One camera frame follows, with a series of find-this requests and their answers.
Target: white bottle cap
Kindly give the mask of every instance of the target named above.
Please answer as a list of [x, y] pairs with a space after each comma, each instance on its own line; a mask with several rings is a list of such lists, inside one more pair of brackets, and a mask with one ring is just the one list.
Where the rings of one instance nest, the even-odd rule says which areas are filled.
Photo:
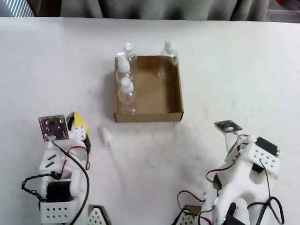
[[126, 47], [124, 48], [124, 51], [128, 58], [132, 58], [135, 56], [135, 52], [133, 51], [133, 44], [130, 42], [126, 43]]
[[175, 50], [175, 43], [173, 41], [165, 42], [165, 51], [169, 54], [172, 54], [172, 51]]
[[126, 73], [130, 71], [130, 64], [126, 57], [125, 52], [120, 52], [117, 54], [118, 57], [118, 67], [121, 73]]
[[126, 54], [133, 53], [133, 44], [130, 43], [130, 42], [127, 42], [126, 47], [125, 47], [125, 51], [126, 51]]
[[134, 86], [128, 77], [123, 77], [121, 79], [121, 89], [124, 93], [129, 94], [134, 91]]

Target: clear plastic bottle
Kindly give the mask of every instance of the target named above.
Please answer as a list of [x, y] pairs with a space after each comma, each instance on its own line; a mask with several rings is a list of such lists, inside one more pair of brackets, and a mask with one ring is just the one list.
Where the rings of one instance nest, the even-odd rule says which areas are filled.
[[136, 113], [136, 91], [134, 85], [128, 77], [123, 77], [120, 83], [121, 86], [118, 93], [120, 111], [122, 114], [133, 115]]
[[171, 41], [165, 42], [165, 48], [160, 55], [160, 63], [158, 68], [158, 76], [161, 79], [169, 79], [168, 73], [172, 66], [178, 63], [178, 54], [175, 50], [175, 44]]
[[126, 43], [126, 47], [124, 49], [127, 59], [129, 61], [130, 67], [134, 68], [136, 66], [137, 56], [133, 50], [133, 44], [130, 42]]
[[117, 57], [118, 57], [118, 71], [116, 73], [117, 82], [120, 83], [123, 77], [128, 77], [130, 80], [133, 80], [134, 73], [130, 69], [130, 64], [126, 57], [125, 52], [118, 53]]

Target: open cardboard box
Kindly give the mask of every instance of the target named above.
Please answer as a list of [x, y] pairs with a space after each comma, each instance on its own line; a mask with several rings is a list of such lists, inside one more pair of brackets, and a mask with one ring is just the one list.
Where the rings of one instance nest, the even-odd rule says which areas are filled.
[[[115, 120], [116, 122], [164, 122], [180, 121], [183, 116], [183, 104], [179, 65], [167, 66], [168, 79], [158, 77], [160, 56], [138, 56], [135, 68], [134, 86], [137, 91], [135, 100], [137, 112], [133, 115], [120, 112], [118, 99], [119, 85], [115, 79]], [[115, 59], [115, 73], [118, 59]]]

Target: white tabletop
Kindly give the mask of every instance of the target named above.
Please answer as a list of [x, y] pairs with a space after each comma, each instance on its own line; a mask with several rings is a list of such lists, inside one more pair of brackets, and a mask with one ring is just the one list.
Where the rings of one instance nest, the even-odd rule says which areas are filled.
[[[90, 203], [105, 206], [112, 224], [170, 224], [180, 190], [201, 196], [211, 188], [205, 173], [226, 156], [213, 122], [227, 119], [279, 146], [271, 194], [286, 224], [297, 224], [299, 36], [300, 25], [284, 23], [1, 18], [2, 224], [39, 223], [37, 199], [21, 191], [46, 147], [38, 116], [73, 111], [91, 131]], [[115, 123], [116, 53], [130, 41], [137, 54], [157, 55], [165, 39], [179, 52], [183, 120]], [[112, 149], [101, 143], [100, 126], [113, 134]], [[186, 195], [180, 201], [196, 203]]]

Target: black wire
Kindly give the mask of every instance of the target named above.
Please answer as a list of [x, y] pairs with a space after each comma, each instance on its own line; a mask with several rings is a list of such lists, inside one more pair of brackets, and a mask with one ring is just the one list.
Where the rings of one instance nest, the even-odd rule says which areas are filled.
[[211, 212], [214, 210], [214, 208], [215, 208], [215, 206], [213, 205], [210, 210], [205, 210], [205, 211], [200, 212], [199, 217], [198, 217], [198, 225], [201, 225], [201, 222], [200, 222], [201, 214]]
[[[253, 205], [263, 205], [262, 210], [261, 210], [261, 212], [260, 212], [260, 214], [259, 214], [259, 217], [258, 217], [258, 219], [257, 219], [257, 222], [256, 222], [256, 225], [260, 225], [260, 223], [261, 223], [261, 221], [262, 221], [262, 219], [263, 219], [263, 215], [264, 215], [264, 213], [265, 213], [267, 207], [269, 207], [269, 208], [271, 209], [271, 211], [272, 211], [272, 213], [273, 213], [275, 219], [277, 220], [277, 222], [278, 222], [279, 224], [282, 225], [282, 224], [285, 223], [285, 217], [284, 217], [284, 214], [283, 214], [282, 205], [281, 205], [280, 201], [279, 201], [276, 197], [271, 196], [271, 193], [270, 193], [270, 184], [269, 184], [269, 177], [268, 177], [267, 169], [266, 169], [266, 167], [264, 166], [264, 164], [262, 163], [262, 161], [261, 161], [261, 160], [259, 160], [259, 161], [260, 161], [260, 163], [262, 164], [262, 166], [263, 166], [263, 168], [264, 168], [264, 171], [265, 171], [265, 174], [266, 174], [266, 177], [267, 177], [268, 191], [269, 191], [269, 198], [268, 198], [268, 200], [267, 200], [266, 202], [253, 202], [253, 203], [251, 203], [251, 204], [249, 204], [249, 205], [247, 206], [247, 209], [249, 209], [249, 208], [250, 208], [251, 206], [253, 206]], [[272, 207], [272, 205], [271, 205], [271, 201], [272, 201], [272, 200], [275, 200], [276, 203], [278, 204], [279, 211], [280, 211], [280, 216], [281, 216], [281, 221], [279, 220], [279, 218], [278, 218], [276, 212], [274, 211], [274, 209], [273, 209], [273, 207]]]
[[36, 179], [36, 178], [42, 178], [42, 177], [53, 177], [55, 179], [58, 179], [57, 176], [55, 176], [54, 173], [45, 173], [45, 174], [40, 174], [40, 175], [37, 175], [37, 176], [32, 176], [32, 177], [28, 177], [26, 178], [23, 182], [22, 182], [22, 186], [21, 186], [21, 189], [26, 191], [27, 193], [31, 194], [31, 195], [34, 195], [37, 197], [37, 199], [39, 200], [39, 208], [40, 208], [40, 202], [46, 202], [46, 199], [43, 198], [38, 192], [37, 190], [30, 190], [28, 188], [25, 187], [27, 181], [29, 180], [32, 180], [32, 179]]
[[267, 169], [266, 167], [264, 166], [264, 164], [262, 163], [262, 160], [260, 159], [259, 162], [262, 164], [263, 166], [263, 170], [266, 174], [266, 177], [267, 177], [267, 183], [268, 183], [268, 192], [269, 192], [269, 198], [271, 198], [271, 192], [270, 192], [270, 183], [269, 183], [269, 176], [268, 176], [268, 173], [267, 173]]
[[67, 153], [66, 151], [64, 151], [60, 146], [58, 146], [55, 141], [52, 141], [52, 144], [56, 147], [58, 147], [60, 149], [60, 151], [62, 153], [64, 153], [67, 157], [69, 157], [71, 160], [73, 160], [79, 167], [80, 169], [83, 171], [85, 177], [86, 177], [86, 194], [85, 194], [85, 198], [84, 198], [84, 201], [82, 203], [82, 206], [80, 207], [79, 211], [77, 212], [76, 216], [74, 217], [74, 219], [72, 220], [72, 222], [69, 224], [69, 225], [73, 225], [76, 220], [79, 218], [80, 214], [82, 213], [83, 209], [84, 209], [84, 206], [88, 200], [88, 197], [89, 197], [89, 192], [90, 192], [90, 179], [89, 179], [89, 176], [88, 176], [88, 173], [85, 171], [84, 167], [73, 157], [71, 156], [69, 153]]

